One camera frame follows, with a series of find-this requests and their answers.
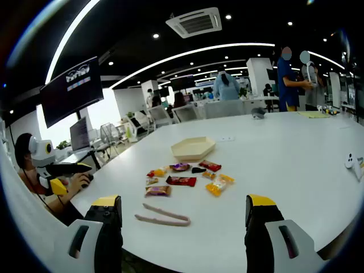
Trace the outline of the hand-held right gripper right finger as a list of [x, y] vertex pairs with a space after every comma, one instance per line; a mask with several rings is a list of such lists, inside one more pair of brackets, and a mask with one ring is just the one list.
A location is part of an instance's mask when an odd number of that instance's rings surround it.
[[247, 272], [320, 272], [313, 239], [268, 197], [246, 196]]

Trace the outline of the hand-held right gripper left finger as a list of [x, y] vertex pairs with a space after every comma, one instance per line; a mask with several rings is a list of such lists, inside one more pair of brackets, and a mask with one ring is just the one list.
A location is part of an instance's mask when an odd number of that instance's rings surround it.
[[101, 197], [55, 240], [56, 272], [122, 271], [121, 197]]

